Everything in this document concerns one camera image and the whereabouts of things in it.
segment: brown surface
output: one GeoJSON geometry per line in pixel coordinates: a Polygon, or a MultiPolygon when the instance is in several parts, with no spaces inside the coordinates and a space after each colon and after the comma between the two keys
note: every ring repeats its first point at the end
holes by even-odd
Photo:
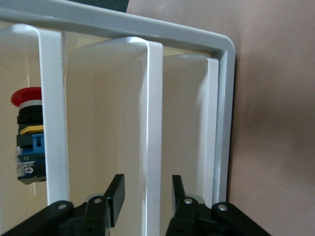
{"type": "Polygon", "coordinates": [[[272,235],[315,235],[315,1],[130,0],[236,47],[229,200],[272,235]]]}

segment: dark green surface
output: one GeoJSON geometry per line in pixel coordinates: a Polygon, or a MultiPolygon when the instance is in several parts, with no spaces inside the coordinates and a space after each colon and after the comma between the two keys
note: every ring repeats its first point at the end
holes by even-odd
{"type": "Polygon", "coordinates": [[[121,12],[127,12],[127,6],[129,3],[129,0],[70,0],[70,1],[121,12]]]}

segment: screw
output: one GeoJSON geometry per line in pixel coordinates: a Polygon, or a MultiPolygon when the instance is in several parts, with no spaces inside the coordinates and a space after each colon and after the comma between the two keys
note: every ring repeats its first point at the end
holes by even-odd
{"type": "Polygon", "coordinates": [[[100,203],[102,201],[102,198],[96,198],[95,200],[94,200],[94,203],[100,203]]]}
{"type": "Polygon", "coordinates": [[[220,205],[218,205],[218,208],[219,208],[219,210],[221,210],[221,211],[227,211],[226,205],[220,204],[220,205]]]}
{"type": "Polygon", "coordinates": [[[62,210],[62,209],[65,209],[66,207],[67,207],[66,204],[61,204],[61,205],[58,206],[58,209],[62,210]]]}
{"type": "Polygon", "coordinates": [[[191,198],[185,198],[185,199],[184,199],[184,202],[185,202],[186,204],[192,204],[192,199],[191,199],[191,198]]]}

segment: storage bin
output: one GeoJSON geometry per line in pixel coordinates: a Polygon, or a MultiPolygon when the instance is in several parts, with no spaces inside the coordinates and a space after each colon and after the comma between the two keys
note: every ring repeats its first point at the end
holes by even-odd
{"type": "Polygon", "coordinates": [[[114,236],[164,235],[172,174],[208,206],[224,201],[228,38],[72,2],[18,2],[0,4],[0,234],[47,202],[80,205],[117,173],[126,198],[114,236]],[[10,97],[29,86],[42,87],[47,183],[23,185],[10,97]]]}

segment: white divider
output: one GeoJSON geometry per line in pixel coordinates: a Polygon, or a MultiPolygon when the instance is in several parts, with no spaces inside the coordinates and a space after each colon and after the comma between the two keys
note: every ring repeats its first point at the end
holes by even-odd
{"type": "Polygon", "coordinates": [[[47,206],[45,182],[24,185],[16,176],[18,108],[10,99],[19,89],[42,86],[48,203],[68,199],[61,43],[58,32],[0,29],[0,234],[47,206]]]}
{"type": "Polygon", "coordinates": [[[66,72],[70,199],[125,174],[112,236],[159,236],[162,45],[137,37],[70,52],[66,72]]]}
{"type": "Polygon", "coordinates": [[[212,206],[219,81],[217,59],[169,56],[163,66],[161,235],[173,216],[172,175],[212,206]]]}

